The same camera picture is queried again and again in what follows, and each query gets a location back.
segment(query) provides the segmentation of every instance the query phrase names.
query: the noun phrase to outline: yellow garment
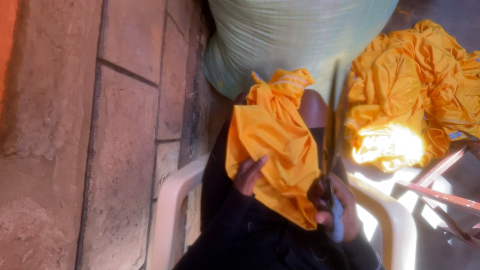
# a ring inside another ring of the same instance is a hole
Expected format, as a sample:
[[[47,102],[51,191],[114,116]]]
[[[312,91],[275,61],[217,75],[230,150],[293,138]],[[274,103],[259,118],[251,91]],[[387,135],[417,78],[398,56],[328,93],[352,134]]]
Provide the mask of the yellow garment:
[[[277,70],[267,84],[252,73],[256,85],[247,106],[235,106],[228,132],[225,167],[235,178],[239,164],[268,154],[255,198],[298,226],[317,227],[315,206],[307,198],[320,175],[317,145],[297,109],[306,86],[315,81],[306,69]]]
[[[387,172],[424,166],[451,141],[479,137],[479,56],[429,20],[377,36],[349,74],[346,138],[355,160]]]

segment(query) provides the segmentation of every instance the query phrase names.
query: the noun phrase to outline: orange wall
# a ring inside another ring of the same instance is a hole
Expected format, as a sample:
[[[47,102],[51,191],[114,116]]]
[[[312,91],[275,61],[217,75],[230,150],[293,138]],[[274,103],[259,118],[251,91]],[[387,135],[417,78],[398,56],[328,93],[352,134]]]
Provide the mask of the orange wall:
[[[5,73],[13,44],[13,29],[17,16],[18,0],[0,1],[0,115],[5,92]]]

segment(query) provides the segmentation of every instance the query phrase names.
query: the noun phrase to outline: white plastic chair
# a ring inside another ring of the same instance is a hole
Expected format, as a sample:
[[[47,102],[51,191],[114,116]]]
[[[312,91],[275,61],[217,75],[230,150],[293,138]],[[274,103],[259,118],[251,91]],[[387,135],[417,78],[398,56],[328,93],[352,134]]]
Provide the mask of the white plastic chair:
[[[209,155],[204,155],[168,177],[157,201],[151,269],[168,270],[176,220],[188,193],[202,181]],[[373,186],[349,175],[357,203],[369,211],[382,229],[383,263],[386,270],[414,270],[417,245],[415,222],[399,202]]]

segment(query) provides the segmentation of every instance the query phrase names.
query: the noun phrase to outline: hand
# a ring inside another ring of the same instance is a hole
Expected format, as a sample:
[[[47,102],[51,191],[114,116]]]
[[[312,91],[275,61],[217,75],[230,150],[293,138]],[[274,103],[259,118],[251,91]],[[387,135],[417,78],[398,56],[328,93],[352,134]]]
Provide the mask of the hand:
[[[333,173],[328,175],[332,180],[333,192],[343,207],[343,242],[354,240],[361,231],[361,222],[357,215],[357,207],[355,204],[355,196],[346,187],[343,182]],[[325,226],[328,231],[333,230],[332,214],[326,211],[326,202],[321,199],[325,192],[322,179],[315,180],[310,186],[307,197],[315,205],[319,212],[315,215],[315,220]]]
[[[251,196],[253,194],[253,186],[255,186],[257,180],[262,176],[260,170],[267,161],[268,156],[264,155],[256,162],[253,162],[251,158],[242,162],[233,180],[233,186],[240,191],[240,193]]]

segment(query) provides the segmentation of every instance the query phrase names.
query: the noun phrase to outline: person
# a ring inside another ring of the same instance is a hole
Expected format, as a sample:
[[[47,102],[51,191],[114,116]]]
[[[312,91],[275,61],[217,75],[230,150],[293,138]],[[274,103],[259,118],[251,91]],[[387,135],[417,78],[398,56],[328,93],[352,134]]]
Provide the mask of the person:
[[[245,104],[246,93],[235,100]],[[321,164],[327,105],[313,90],[305,90],[299,114],[315,139]],[[316,230],[307,231],[255,200],[253,186],[268,160],[247,159],[232,181],[225,169],[229,121],[220,131],[203,176],[201,234],[174,270],[382,270],[383,266],[362,230],[355,197],[342,180],[343,164],[330,174],[334,193],[344,209],[344,239],[333,242],[332,215],[324,211],[322,182],[315,181],[309,200],[320,209]]]

